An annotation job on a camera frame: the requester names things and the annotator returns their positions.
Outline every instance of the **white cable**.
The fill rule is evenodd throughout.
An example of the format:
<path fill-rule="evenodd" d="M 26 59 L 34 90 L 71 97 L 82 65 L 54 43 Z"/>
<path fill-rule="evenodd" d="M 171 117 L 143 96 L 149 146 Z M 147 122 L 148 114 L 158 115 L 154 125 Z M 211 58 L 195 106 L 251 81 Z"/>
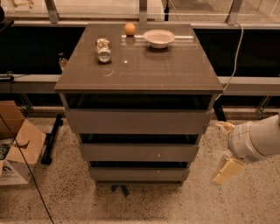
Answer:
<path fill-rule="evenodd" d="M 234 78 L 235 76 L 235 72 L 236 72 L 236 68 L 237 68 L 237 58 L 238 58 L 238 53 L 239 53 L 239 50 L 240 50 L 240 46 L 242 44 L 242 40 L 243 40 L 243 33 L 244 33 L 244 28 L 243 26 L 236 22 L 240 27 L 241 27 L 241 36 L 240 36 L 240 39 L 239 39 L 239 43 L 238 43 L 238 46 L 237 46 L 237 49 L 236 49 L 236 53 L 235 53 L 235 58 L 234 58 L 234 71 L 232 73 L 232 75 L 230 76 L 228 82 L 227 82 L 227 85 L 224 87 L 223 91 L 225 91 L 230 83 L 230 81 Z M 219 94 L 216 98 L 216 101 L 221 97 L 221 94 Z"/>
<path fill-rule="evenodd" d="M 177 13 L 177 10 L 176 10 L 176 8 L 175 8 L 175 5 L 173 4 L 172 0 L 169 0 L 169 2 L 171 3 L 172 8 L 174 9 L 174 12 L 175 12 L 175 15 L 176 15 L 178 21 L 180 21 L 180 18 L 179 18 L 179 16 L 178 16 L 178 13 Z"/>

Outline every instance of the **gray countertop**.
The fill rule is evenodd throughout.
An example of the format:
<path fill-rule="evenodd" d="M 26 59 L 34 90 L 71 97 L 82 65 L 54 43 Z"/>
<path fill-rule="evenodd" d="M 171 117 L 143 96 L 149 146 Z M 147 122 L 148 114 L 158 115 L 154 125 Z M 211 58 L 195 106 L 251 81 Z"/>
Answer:
<path fill-rule="evenodd" d="M 59 93 L 88 91 L 202 91 L 222 92 L 222 86 L 189 24 L 139 27 L 126 37 L 124 24 L 89 24 L 55 86 Z M 175 40 L 154 49 L 143 38 L 148 30 L 168 30 Z M 111 43 L 112 60 L 97 59 L 95 41 Z"/>

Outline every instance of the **floor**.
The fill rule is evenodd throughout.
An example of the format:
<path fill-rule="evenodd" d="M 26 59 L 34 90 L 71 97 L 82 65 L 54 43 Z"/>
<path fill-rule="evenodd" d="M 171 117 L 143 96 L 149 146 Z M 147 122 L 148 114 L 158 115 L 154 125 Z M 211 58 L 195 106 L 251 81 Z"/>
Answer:
<path fill-rule="evenodd" d="M 44 132 L 54 120 L 31 118 Z M 234 124 L 245 121 L 231 121 Z M 280 223 L 280 155 L 255 164 L 224 185 L 213 183 L 221 158 L 230 155 L 227 135 L 212 120 L 183 185 L 96 185 L 67 122 L 59 128 L 52 164 L 34 176 L 54 223 Z M 51 223 L 33 180 L 0 186 L 0 223 Z"/>

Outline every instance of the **white bowl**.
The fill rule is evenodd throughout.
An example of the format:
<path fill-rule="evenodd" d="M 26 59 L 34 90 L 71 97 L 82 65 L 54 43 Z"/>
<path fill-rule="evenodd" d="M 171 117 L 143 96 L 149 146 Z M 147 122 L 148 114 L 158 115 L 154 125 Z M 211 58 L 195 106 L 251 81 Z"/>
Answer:
<path fill-rule="evenodd" d="M 167 47 L 175 39 L 175 35 L 170 31 L 151 30 L 147 31 L 143 38 L 150 43 L 151 47 L 161 49 Z"/>

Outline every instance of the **glass panel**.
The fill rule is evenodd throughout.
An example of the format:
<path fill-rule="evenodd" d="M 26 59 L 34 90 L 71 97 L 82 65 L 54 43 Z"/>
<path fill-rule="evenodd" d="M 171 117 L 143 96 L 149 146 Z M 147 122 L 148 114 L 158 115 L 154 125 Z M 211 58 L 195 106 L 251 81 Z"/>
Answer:
<path fill-rule="evenodd" d="M 231 1 L 161 0 L 169 21 L 225 21 Z"/>
<path fill-rule="evenodd" d="M 277 0 L 271 13 L 270 13 L 271 16 L 280 16 L 280 1 Z"/>
<path fill-rule="evenodd" d="M 61 19 L 139 19 L 140 0 L 54 0 Z M 225 22 L 234 0 L 146 0 L 150 21 Z M 240 0 L 239 21 L 280 21 L 279 0 Z M 44 0 L 2 0 L 9 18 L 48 20 Z"/>

